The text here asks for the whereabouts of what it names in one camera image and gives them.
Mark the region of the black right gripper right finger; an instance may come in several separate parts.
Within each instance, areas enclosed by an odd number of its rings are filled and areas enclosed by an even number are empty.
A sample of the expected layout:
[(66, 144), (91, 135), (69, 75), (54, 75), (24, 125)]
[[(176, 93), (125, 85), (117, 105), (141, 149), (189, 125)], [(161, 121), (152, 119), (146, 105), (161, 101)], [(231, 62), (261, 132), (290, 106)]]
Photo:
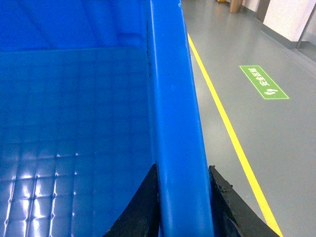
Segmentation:
[(276, 237), (214, 166), (208, 168), (216, 237)]

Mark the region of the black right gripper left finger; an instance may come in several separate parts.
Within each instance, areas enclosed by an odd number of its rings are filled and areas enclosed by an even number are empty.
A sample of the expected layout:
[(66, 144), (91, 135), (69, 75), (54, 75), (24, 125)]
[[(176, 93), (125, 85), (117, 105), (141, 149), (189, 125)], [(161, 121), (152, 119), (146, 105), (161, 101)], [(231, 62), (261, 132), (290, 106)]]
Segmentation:
[(157, 165), (153, 164), (135, 195), (105, 237), (158, 237), (160, 205)]

